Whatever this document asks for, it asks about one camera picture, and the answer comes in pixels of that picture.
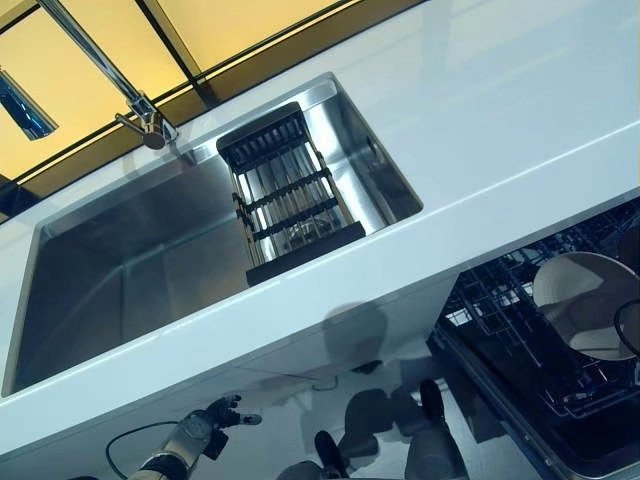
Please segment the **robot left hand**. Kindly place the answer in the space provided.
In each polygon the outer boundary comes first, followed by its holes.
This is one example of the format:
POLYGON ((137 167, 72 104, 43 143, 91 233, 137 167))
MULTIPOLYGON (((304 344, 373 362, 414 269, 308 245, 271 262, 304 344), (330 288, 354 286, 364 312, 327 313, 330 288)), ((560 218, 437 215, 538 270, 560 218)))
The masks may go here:
POLYGON ((238 425, 257 426, 262 423, 259 414, 240 413, 237 407, 242 397, 239 394, 230 394, 213 401, 203 410, 205 419, 214 430, 235 427, 238 425))

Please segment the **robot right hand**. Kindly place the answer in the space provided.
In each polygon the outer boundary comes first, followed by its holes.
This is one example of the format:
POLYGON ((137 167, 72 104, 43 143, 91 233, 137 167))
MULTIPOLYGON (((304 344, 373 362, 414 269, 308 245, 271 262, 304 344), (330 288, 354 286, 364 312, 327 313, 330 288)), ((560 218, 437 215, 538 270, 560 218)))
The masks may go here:
POLYGON ((618 258, 630 268, 637 269, 639 263, 639 226, 627 229, 621 237, 618 247, 618 258))

